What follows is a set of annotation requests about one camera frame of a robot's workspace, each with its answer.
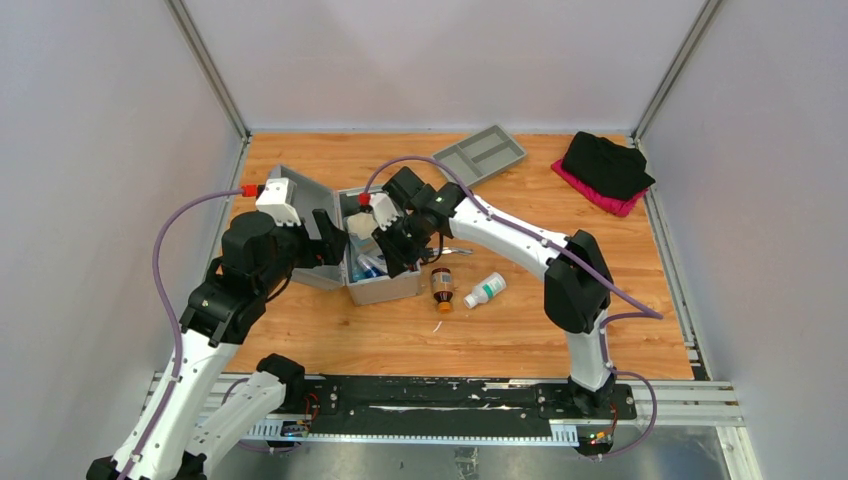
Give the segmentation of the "black handled scissors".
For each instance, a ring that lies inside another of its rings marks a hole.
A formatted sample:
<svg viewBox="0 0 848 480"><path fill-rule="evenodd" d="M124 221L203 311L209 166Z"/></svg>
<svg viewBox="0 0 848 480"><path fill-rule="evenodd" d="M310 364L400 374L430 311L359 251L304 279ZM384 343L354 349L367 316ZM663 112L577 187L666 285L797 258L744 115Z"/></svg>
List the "black handled scissors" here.
<svg viewBox="0 0 848 480"><path fill-rule="evenodd" d="M424 250L423 261L427 263L436 261L438 258L441 258L445 255L472 255L474 253L473 249L470 248L462 248L462 247L454 247L454 246L442 246L442 247L428 247Z"/></svg>

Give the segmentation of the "white gauze packet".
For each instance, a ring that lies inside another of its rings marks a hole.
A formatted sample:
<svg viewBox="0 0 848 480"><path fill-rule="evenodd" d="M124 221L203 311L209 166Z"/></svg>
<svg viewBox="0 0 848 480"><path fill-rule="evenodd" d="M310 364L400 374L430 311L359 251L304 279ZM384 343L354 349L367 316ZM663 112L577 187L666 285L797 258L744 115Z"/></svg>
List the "white gauze packet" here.
<svg viewBox="0 0 848 480"><path fill-rule="evenodd" d="M345 225L348 233L360 240L370 239L373 232L378 229L376 220L368 212L358 212L346 217Z"/></svg>

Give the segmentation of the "brown medicine bottle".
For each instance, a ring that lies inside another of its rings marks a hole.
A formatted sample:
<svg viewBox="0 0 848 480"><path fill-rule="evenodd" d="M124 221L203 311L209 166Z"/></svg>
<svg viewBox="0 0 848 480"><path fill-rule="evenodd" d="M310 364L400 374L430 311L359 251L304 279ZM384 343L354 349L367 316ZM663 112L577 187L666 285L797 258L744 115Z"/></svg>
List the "brown medicine bottle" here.
<svg viewBox="0 0 848 480"><path fill-rule="evenodd" d="M430 275L432 296L436 302L439 313L446 314L453 311L452 299L454 296L453 275L449 268L434 268Z"/></svg>

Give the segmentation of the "grey metal case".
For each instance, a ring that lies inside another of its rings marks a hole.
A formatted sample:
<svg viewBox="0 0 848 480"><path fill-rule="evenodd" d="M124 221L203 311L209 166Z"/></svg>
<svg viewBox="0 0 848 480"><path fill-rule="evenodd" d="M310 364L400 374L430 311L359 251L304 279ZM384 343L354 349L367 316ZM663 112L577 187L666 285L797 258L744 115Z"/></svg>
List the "grey metal case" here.
<svg viewBox="0 0 848 480"><path fill-rule="evenodd" d="M273 167L267 179L280 177L289 178L297 184L294 207L312 238L319 236L312 216L313 209L326 210L333 224L342 230L346 229L345 218L358 210L358 194L363 191L361 187L332 189L283 165ZM414 297L421 293L419 265L395 278L390 278L388 274L366 278L357 264L359 254L375 257L382 265L384 263L382 252L376 243L351 235L340 265L296 269L293 271L292 281L327 291L345 287L357 306Z"/></svg>

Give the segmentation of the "white medicine bottle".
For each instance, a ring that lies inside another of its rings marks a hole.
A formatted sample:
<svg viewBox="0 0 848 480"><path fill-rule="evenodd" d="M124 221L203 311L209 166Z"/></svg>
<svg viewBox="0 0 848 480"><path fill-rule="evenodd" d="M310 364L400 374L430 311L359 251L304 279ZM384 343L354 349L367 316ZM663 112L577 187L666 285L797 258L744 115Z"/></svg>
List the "white medicine bottle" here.
<svg viewBox="0 0 848 480"><path fill-rule="evenodd" d="M504 277L500 273L494 272L475 285L471 292L464 297L463 303L468 309L474 309L477 306L488 303L505 288L506 281Z"/></svg>

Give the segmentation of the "grey divider tray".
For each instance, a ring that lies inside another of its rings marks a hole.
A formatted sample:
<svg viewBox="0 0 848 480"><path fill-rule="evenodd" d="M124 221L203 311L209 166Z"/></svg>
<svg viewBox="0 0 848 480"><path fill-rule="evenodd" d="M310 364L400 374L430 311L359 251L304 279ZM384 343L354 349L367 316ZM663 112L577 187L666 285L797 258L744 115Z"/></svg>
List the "grey divider tray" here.
<svg viewBox="0 0 848 480"><path fill-rule="evenodd" d="M471 188L517 166L526 156L526 149L495 124L437 151L432 158Z"/></svg>

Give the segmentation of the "blue white small bottle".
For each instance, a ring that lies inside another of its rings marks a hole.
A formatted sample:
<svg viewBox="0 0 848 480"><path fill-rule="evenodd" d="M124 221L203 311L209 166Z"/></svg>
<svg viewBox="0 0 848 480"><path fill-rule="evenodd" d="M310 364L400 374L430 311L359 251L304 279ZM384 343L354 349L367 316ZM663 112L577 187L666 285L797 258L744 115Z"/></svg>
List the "blue white small bottle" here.
<svg viewBox="0 0 848 480"><path fill-rule="evenodd" d="M357 264L362 269L366 278L377 278L387 274L385 266L375 257L359 254L357 256Z"/></svg>

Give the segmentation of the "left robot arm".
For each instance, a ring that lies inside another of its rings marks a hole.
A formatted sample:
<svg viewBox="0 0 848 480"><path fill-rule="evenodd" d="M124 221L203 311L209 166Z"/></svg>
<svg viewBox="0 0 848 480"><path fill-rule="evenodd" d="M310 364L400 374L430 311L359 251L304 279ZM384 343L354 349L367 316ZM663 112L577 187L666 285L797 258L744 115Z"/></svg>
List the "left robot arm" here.
<svg viewBox="0 0 848 480"><path fill-rule="evenodd" d="M179 341L151 404L112 456L92 462L87 478L205 479L267 414L293 413L307 404L304 367L271 354L221 407L199 419L223 368L265 314L272 291L296 269L341 263L347 234L325 210L312 215L319 239L303 225L278 225L261 211L231 222L221 256L177 323Z"/></svg>

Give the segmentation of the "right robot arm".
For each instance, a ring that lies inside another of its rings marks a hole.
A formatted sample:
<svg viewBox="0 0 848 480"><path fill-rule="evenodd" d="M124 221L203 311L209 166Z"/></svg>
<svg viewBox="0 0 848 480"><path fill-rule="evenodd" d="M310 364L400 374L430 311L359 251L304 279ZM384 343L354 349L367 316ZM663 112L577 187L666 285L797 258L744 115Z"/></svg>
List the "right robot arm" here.
<svg viewBox="0 0 848 480"><path fill-rule="evenodd" d="M584 417L596 417L611 403L615 377L604 358L600 323L611 303L611 275L594 237L551 232L484 202L457 182L436 190L404 167L382 187L359 195L363 212L395 277L424 260L435 234L475 243L523 267L543 285L543 308L563 330L571 358L566 400Z"/></svg>

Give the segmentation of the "black folded cloth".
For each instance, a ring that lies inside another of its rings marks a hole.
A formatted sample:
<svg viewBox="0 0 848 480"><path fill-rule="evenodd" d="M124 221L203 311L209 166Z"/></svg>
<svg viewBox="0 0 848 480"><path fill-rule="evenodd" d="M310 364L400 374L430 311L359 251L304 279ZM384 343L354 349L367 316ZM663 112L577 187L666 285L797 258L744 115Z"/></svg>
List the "black folded cloth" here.
<svg viewBox="0 0 848 480"><path fill-rule="evenodd" d="M583 131L573 137L560 165L594 192L616 200L630 200L656 183L639 150Z"/></svg>

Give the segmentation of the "pink folded cloth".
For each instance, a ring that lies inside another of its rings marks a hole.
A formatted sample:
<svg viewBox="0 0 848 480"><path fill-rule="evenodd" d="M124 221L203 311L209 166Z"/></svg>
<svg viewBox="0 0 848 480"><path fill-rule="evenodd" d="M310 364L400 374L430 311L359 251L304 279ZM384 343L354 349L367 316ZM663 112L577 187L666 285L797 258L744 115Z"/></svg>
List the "pink folded cloth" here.
<svg viewBox="0 0 848 480"><path fill-rule="evenodd" d="M561 160L557 160L552 163L550 165L550 168L554 173L556 173L560 178L562 178L568 185L570 185L573 189L580 193L590 203L599 207L606 213L621 218L627 217L634 210L639 201L648 192L648 189L644 189L627 200L616 199L600 194L593 188L589 187L588 185L577 179L574 175L565 171L562 167Z"/></svg>

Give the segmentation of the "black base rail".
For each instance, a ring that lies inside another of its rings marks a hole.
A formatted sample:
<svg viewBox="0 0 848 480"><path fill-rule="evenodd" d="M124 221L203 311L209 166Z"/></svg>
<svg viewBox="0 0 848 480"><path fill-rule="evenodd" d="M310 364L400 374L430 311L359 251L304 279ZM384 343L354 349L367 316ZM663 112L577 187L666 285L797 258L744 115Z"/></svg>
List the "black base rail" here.
<svg viewBox="0 0 848 480"><path fill-rule="evenodd" d="M582 439L571 426L606 429L636 416L626 384L592 398L566 381L327 375L308 378L298 404L273 411L247 437L274 446L299 439L570 445Z"/></svg>

